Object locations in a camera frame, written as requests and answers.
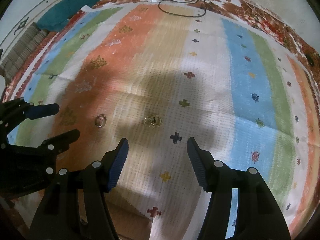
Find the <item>striped grey pillow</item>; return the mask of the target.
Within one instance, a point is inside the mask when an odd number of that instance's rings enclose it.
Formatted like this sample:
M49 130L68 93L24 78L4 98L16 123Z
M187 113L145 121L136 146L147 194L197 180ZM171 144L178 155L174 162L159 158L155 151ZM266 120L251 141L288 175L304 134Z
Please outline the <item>striped grey pillow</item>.
M1 76L4 77L6 85L12 81L27 58L35 51L48 34L48 30L41 30L36 23L32 23L26 29L1 62Z

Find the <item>striped colourful mat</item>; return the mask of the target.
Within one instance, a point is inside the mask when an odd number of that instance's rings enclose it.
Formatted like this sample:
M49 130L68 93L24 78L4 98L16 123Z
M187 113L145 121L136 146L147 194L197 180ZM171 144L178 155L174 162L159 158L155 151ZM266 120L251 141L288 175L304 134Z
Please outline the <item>striped colourful mat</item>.
M302 96L306 68L247 25L167 5L182 12L163 18L137 56L114 32L137 5L111 12L49 89L43 105L59 112L25 120L9 142L36 147L78 129L56 176L85 169L126 138L124 167L105 194L118 237L197 239L211 195L187 153L193 137L232 169L256 168L295 239L319 205L319 102Z

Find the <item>teal blanket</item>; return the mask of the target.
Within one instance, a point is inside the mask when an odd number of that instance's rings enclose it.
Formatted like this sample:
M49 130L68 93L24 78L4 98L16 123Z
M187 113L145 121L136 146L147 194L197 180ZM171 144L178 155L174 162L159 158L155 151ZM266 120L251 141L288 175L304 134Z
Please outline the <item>teal blanket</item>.
M83 6L92 7L99 0L62 0L50 8L37 22L38 28L61 31Z

